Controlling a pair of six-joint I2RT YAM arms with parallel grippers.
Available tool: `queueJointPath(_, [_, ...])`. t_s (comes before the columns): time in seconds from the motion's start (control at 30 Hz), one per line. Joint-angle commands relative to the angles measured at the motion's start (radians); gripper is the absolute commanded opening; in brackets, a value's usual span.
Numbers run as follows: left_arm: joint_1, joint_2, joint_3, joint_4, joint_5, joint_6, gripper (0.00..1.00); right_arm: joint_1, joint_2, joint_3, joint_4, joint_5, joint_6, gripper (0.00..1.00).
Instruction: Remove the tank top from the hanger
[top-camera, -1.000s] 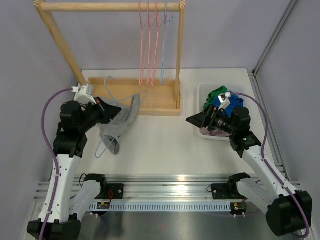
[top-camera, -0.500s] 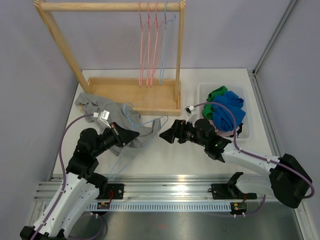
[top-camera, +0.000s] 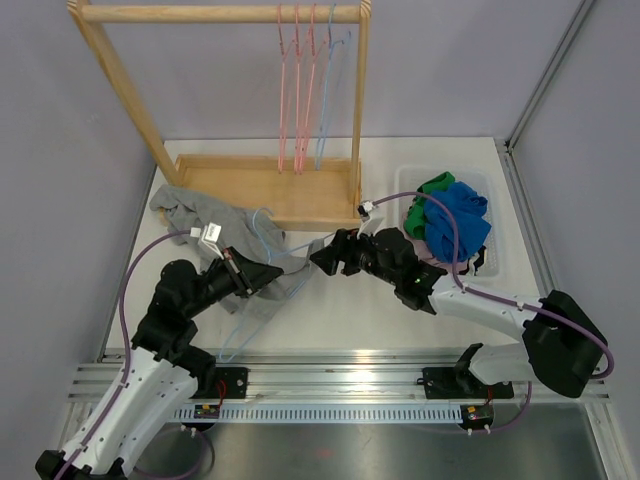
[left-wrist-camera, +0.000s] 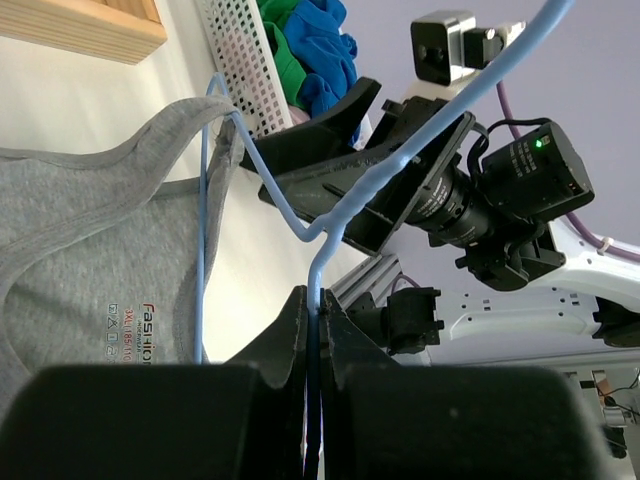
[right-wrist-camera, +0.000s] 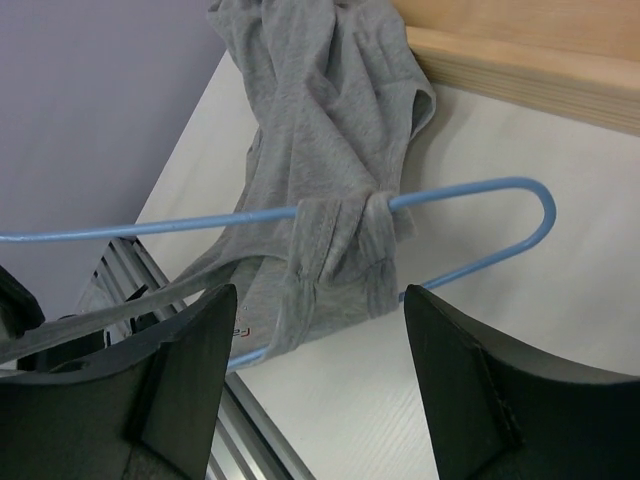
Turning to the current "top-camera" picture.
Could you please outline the grey tank top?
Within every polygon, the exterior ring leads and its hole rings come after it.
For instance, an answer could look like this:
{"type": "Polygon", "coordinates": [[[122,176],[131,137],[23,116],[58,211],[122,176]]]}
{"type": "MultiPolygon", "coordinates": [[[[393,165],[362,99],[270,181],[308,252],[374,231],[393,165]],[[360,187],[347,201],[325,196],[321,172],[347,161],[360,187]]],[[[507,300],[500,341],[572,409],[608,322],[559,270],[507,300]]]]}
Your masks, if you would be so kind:
{"type": "Polygon", "coordinates": [[[265,211],[235,207],[206,194],[170,185],[156,191],[149,208],[164,212],[170,231],[217,224],[221,227],[222,247],[233,247],[249,260],[283,270],[282,276],[257,294],[247,299],[232,295],[223,300],[221,306],[230,314],[241,313],[268,322],[314,273],[308,256],[287,252],[285,231],[265,211]]]}

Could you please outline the pink wire hanger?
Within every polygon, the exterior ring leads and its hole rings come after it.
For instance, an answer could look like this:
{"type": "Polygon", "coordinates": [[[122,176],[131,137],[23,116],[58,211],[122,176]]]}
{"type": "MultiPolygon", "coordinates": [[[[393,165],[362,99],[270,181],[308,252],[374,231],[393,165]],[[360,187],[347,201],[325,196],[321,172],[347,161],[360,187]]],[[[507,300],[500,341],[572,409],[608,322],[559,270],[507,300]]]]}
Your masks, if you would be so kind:
{"type": "Polygon", "coordinates": [[[310,16],[309,16],[309,24],[304,35],[304,56],[302,60],[302,89],[301,89],[301,99],[302,99],[302,166],[303,171],[305,170],[305,164],[308,155],[308,144],[311,138],[312,131],[312,121],[313,121],[313,97],[314,97],[314,83],[315,83],[315,72],[316,72],[316,63],[317,63],[317,53],[318,49],[321,47],[316,46],[316,35],[315,35],[315,12],[316,12],[316,4],[313,4],[310,7],[310,16]]]}

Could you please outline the black white striped tank top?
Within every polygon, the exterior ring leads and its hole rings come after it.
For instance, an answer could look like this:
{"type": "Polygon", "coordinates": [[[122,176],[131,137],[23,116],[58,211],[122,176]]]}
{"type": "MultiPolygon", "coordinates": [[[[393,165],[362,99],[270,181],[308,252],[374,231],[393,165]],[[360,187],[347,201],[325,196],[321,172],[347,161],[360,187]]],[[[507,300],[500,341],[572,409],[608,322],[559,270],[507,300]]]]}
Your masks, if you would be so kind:
{"type": "Polygon", "coordinates": [[[490,257],[489,249],[483,245],[464,263],[456,265],[458,275],[477,278],[490,278],[497,275],[494,261],[490,257]]]}

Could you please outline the light blue wire hanger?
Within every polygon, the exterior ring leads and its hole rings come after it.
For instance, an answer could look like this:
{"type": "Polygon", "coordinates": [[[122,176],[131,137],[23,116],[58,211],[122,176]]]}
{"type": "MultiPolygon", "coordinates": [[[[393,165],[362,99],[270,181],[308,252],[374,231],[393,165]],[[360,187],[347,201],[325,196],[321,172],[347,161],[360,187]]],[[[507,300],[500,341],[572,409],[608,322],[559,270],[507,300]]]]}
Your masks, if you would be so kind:
{"type": "Polygon", "coordinates": [[[344,65],[349,54],[352,34],[348,29],[346,33],[340,37],[333,33],[333,24],[337,4],[331,6],[329,20],[327,23],[327,64],[325,69],[324,83],[322,87],[322,103],[320,113],[320,124],[318,128],[318,136],[316,139],[314,168],[319,171],[322,167],[326,143],[329,137],[330,127],[332,123],[334,107],[331,101],[336,96],[342,82],[344,65]]]}

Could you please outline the mauve pink tank top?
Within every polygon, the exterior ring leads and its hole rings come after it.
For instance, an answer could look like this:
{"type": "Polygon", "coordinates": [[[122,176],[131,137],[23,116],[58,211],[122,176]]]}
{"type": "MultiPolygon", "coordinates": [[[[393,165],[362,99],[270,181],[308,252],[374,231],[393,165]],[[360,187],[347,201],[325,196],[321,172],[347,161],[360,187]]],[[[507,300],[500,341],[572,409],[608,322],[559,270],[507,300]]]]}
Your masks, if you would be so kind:
{"type": "Polygon", "coordinates": [[[445,270],[450,269],[451,265],[438,260],[424,240],[410,238],[409,241],[412,244],[414,253],[419,260],[437,268],[445,270]]]}

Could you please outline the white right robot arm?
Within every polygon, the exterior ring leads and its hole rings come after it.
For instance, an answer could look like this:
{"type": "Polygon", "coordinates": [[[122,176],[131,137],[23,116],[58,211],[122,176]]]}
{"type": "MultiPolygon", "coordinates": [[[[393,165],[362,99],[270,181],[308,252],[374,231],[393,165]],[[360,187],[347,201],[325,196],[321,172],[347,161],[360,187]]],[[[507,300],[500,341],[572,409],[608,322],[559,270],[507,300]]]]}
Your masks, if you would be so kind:
{"type": "Polygon", "coordinates": [[[329,276],[365,272],[392,285],[411,310],[461,318],[511,338],[506,345],[470,345],[449,373],[432,380],[442,395],[480,398],[498,384],[539,381],[578,398],[599,378],[600,361],[614,365],[606,339],[570,295],[554,290],[540,298],[507,297],[465,284],[420,260],[396,228],[375,234],[340,229],[310,259],[329,276]]]}

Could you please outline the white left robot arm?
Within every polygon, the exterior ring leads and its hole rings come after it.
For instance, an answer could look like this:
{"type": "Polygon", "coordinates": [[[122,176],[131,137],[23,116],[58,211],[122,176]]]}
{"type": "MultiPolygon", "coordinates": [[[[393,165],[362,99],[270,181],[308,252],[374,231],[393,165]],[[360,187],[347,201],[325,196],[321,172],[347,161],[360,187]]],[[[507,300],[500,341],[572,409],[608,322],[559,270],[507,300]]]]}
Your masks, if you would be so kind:
{"type": "Polygon", "coordinates": [[[169,417],[215,388],[215,358],[191,343],[195,317],[228,296],[248,298],[282,274],[233,247],[203,272],[188,260],[166,264],[118,376],[77,433],[60,450],[40,455],[39,477],[127,478],[169,417]]]}

